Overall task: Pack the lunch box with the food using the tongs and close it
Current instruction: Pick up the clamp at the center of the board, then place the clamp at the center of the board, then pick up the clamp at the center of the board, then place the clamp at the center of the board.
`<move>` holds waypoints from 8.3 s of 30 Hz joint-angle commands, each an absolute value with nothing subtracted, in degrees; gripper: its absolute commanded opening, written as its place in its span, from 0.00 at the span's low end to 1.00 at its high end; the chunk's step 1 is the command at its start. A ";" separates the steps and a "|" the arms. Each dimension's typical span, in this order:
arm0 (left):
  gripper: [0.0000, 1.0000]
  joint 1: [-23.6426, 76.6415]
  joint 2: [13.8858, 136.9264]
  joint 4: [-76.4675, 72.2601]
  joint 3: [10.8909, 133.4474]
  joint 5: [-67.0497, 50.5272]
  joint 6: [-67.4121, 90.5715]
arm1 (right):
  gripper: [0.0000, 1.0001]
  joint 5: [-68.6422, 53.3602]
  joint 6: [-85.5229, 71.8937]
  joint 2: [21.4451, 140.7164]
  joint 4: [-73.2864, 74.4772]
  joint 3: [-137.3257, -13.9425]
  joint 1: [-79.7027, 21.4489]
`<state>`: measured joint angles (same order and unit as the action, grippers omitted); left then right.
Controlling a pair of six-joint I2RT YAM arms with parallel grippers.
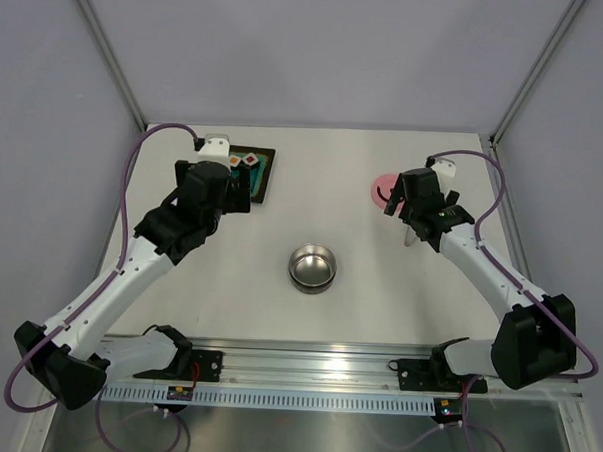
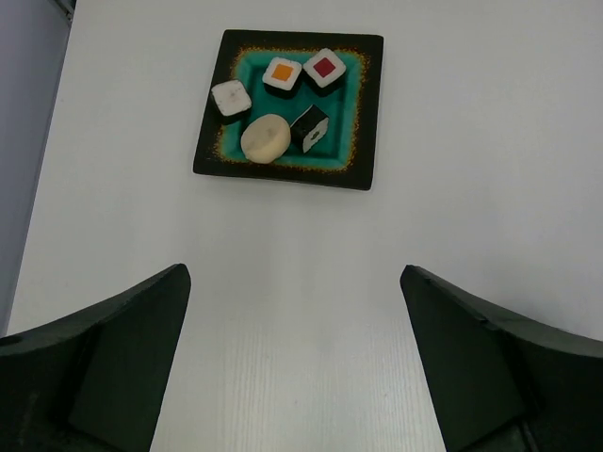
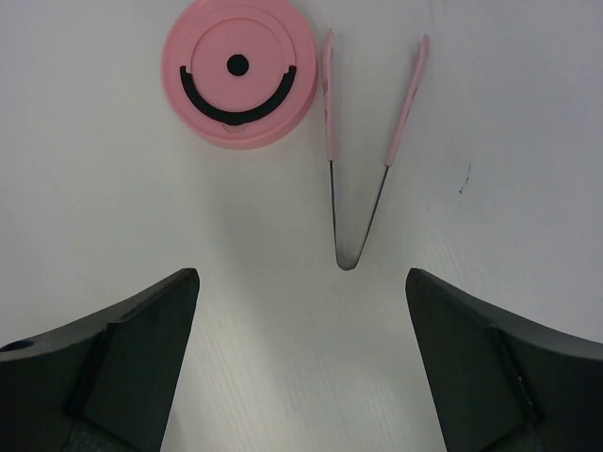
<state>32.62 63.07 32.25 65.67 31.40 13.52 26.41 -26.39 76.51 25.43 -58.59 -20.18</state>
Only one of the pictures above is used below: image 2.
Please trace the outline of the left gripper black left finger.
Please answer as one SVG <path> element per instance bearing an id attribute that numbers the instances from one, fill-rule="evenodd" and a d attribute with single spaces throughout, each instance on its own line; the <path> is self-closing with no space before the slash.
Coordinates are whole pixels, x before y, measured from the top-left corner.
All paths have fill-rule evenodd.
<path id="1" fill-rule="evenodd" d="M 150 449 L 191 289 L 166 268 L 1 340 L 4 451 Z"/>

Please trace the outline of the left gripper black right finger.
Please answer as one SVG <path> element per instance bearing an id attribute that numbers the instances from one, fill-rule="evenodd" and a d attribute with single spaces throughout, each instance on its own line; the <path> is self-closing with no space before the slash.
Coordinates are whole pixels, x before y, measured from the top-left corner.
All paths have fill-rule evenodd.
<path id="1" fill-rule="evenodd" d="M 400 287 L 448 451 L 599 451 L 602 344 L 420 266 Z"/>

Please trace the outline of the round cream rice cake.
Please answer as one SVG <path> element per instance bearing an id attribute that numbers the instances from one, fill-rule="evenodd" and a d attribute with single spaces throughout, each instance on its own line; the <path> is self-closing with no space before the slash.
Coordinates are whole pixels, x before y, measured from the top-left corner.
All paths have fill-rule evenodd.
<path id="1" fill-rule="evenodd" d="M 245 157 L 257 164 L 269 164 L 288 149 L 291 133 L 287 121 L 276 114 L 267 114 L 249 124 L 240 139 Z"/>

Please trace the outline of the green sushi roll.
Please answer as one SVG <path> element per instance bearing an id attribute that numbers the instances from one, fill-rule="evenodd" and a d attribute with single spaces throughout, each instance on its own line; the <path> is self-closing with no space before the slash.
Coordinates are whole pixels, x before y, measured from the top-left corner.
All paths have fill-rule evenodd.
<path id="1" fill-rule="evenodd" d="M 310 105 L 290 126 L 291 140 L 308 153 L 327 133 L 329 117 L 316 105 Z"/>

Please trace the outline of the white sushi roll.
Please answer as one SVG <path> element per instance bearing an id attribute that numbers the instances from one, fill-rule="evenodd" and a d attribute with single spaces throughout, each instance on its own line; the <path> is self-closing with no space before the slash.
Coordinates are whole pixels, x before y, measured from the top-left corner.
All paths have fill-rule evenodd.
<path id="1" fill-rule="evenodd" d="M 239 121 L 251 112 L 253 101 L 239 79 L 231 79 L 210 90 L 210 98 L 224 124 Z"/>

